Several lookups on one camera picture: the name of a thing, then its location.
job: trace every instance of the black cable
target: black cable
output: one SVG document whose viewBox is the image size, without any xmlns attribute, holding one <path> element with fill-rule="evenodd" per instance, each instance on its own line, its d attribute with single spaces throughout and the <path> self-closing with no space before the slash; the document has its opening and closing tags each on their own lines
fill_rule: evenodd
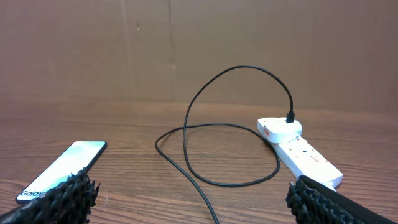
<svg viewBox="0 0 398 224">
<path fill-rule="evenodd" d="M 275 80 L 277 80 L 282 87 L 284 88 L 284 90 L 286 91 L 289 100 L 290 100 L 290 111 L 287 114 L 287 118 L 286 118 L 286 122 L 287 123 L 291 123 L 294 120 L 294 113 L 293 113 L 293 99 L 292 99 L 292 95 L 290 94 L 289 90 L 287 89 L 287 87 L 285 86 L 285 84 L 279 80 L 274 74 L 272 74 L 271 72 L 268 72 L 267 70 L 261 68 L 261 67 L 257 67 L 257 66 L 253 66 L 253 65 L 238 65 L 235 67 L 231 67 L 221 73 L 219 73 L 218 75 L 216 75 L 214 78 L 212 78 L 208 83 L 206 83 L 206 85 L 204 85 L 199 92 L 195 95 L 195 97 L 193 97 L 191 103 L 189 104 L 187 113 L 185 115 L 185 121 L 184 121 L 184 126 L 182 127 L 178 127 L 175 128 L 173 130 L 168 131 L 167 133 L 163 134 L 161 137 L 159 137 L 158 139 L 156 139 L 155 141 L 155 148 L 156 151 L 163 156 L 167 161 L 169 161 L 175 168 L 177 168 L 186 178 L 188 178 L 188 180 L 193 184 L 193 186 L 195 186 L 195 188 L 198 190 L 199 194 L 202 196 L 202 198 L 204 199 L 207 207 L 209 208 L 209 211 L 211 213 L 211 216 L 213 216 L 213 219 L 215 221 L 215 223 L 219 223 L 218 219 L 217 219 L 217 215 L 213 210 L 213 207 L 211 206 L 210 201 L 207 199 L 206 195 L 203 193 L 203 191 L 201 190 L 201 188 L 199 187 L 199 185 L 192 179 L 192 177 L 189 176 L 189 174 L 187 174 L 180 166 L 178 166 L 173 160 L 171 160 L 168 156 L 166 156 L 158 147 L 158 142 L 166 137 L 167 135 L 174 133 L 178 130 L 183 129 L 183 134 L 182 134 L 182 142 L 183 142 L 183 151 L 184 151 L 184 156 L 185 156 L 185 162 L 187 163 L 187 166 L 190 170 L 190 172 L 197 177 L 198 179 L 208 183 L 208 184 L 212 184 L 215 186 L 220 186 L 220 187 L 244 187 L 244 186 L 249 186 L 249 185 L 253 185 L 253 184 L 258 184 L 261 183 L 263 181 L 266 181 L 268 179 L 270 179 L 271 177 L 275 176 L 276 173 L 278 173 L 279 171 L 279 167 L 280 167 L 280 162 L 279 162 L 279 156 L 277 155 L 277 153 L 275 152 L 275 149 L 271 146 L 271 144 L 264 139 L 264 137 L 262 137 L 260 134 L 258 134 L 257 132 L 251 130 L 250 128 L 238 125 L 238 124 L 229 124 L 229 123 L 207 123 L 207 124 L 196 124 L 196 125 L 191 125 L 191 126 L 187 126 L 187 121 L 188 121 L 188 115 L 189 112 L 191 110 L 192 104 L 193 102 L 196 100 L 196 98 L 199 96 L 199 94 L 211 83 L 213 82 L 215 79 L 217 79 L 218 77 L 220 77 L 222 74 L 229 72 L 231 70 L 237 69 L 237 68 L 253 68 L 256 70 L 260 70 L 262 72 L 267 73 L 268 75 L 270 75 L 272 78 L 274 78 Z M 275 155 L 275 159 L 276 159 L 276 168 L 275 170 L 268 176 L 258 179 L 258 180 L 254 180 L 254 181 L 250 181 L 250 182 L 245 182 L 245 183 L 240 183 L 240 184 L 226 184 L 226 183 L 219 183 L 219 182 L 215 182 L 215 181 L 211 181 L 208 180 L 202 176 L 200 176 L 199 174 L 197 174 L 191 167 L 190 163 L 189 163 L 189 159 L 188 159 L 188 154 L 187 154 L 187 146 L 186 146 L 186 140 L 185 140 L 185 136 L 186 136 L 186 132 L 187 132 L 187 128 L 197 128 L 197 127 L 204 127 L 204 126 L 232 126 L 232 127 L 237 127 L 237 128 L 241 128 L 241 129 L 245 129 L 247 131 L 252 132 L 253 134 L 255 134 L 257 137 L 259 137 L 262 141 L 264 141 L 264 143 L 271 149 L 271 151 L 274 153 Z"/>
</svg>

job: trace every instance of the brown wall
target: brown wall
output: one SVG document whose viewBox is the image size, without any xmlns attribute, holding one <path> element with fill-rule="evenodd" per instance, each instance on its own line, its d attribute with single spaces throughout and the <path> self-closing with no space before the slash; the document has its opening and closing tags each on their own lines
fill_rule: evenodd
<svg viewBox="0 0 398 224">
<path fill-rule="evenodd" d="M 0 1 L 0 95 L 189 101 L 237 64 L 298 107 L 398 111 L 398 1 Z M 288 104 L 250 70 L 200 101 Z"/>
</svg>

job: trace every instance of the white power strip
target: white power strip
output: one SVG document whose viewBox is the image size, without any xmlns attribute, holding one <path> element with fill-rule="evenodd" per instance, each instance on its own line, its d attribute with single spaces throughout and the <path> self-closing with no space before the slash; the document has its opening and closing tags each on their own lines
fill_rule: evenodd
<svg viewBox="0 0 398 224">
<path fill-rule="evenodd" d="M 296 178 L 306 175 L 335 191 L 343 174 L 301 137 L 300 122 L 286 123 L 286 118 L 261 118 L 257 129 L 271 142 Z"/>
</svg>

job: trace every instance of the phone screen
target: phone screen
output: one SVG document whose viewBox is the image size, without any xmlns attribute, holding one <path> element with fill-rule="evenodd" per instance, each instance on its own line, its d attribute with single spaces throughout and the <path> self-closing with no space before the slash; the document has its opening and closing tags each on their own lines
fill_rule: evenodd
<svg viewBox="0 0 398 224">
<path fill-rule="evenodd" d="M 87 167 L 88 170 L 105 147 L 105 141 L 74 142 L 17 196 L 16 201 L 22 203 L 33 200 L 66 181 L 72 174 L 76 175 L 82 168 Z"/>
</svg>

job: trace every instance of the wooden tabletop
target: wooden tabletop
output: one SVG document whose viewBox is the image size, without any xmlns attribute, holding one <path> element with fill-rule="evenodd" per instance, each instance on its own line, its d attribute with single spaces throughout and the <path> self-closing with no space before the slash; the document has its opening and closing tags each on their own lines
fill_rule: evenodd
<svg viewBox="0 0 398 224">
<path fill-rule="evenodd" d="M 187 104 L 113 100 L 0 98 L 0 213 L 71 143 L 101 139 L 108 148 L 89 171 L 101 182 L 90 223 L 213 223 L 191 183 L 154 148 L 166 131 L 181 126 Z M 284 116 L 286 108 L 197 104 L 189 124 L 238 123 Z M 339 193 L 398 222 L 398 115 L 296 109 L 303 137 L 344 174 Z M 271 151 L 236 128 L 188 131 L 188 154 L 202 176 L 247 182 L 275 169 Z M 187 169 L 182 132 L 162 144 Z M 285 197 L 294 176 L 279 173 L 261 184 L 216 187 L 197 180 L 221 223 L 295 223 Z"/>
</svg>

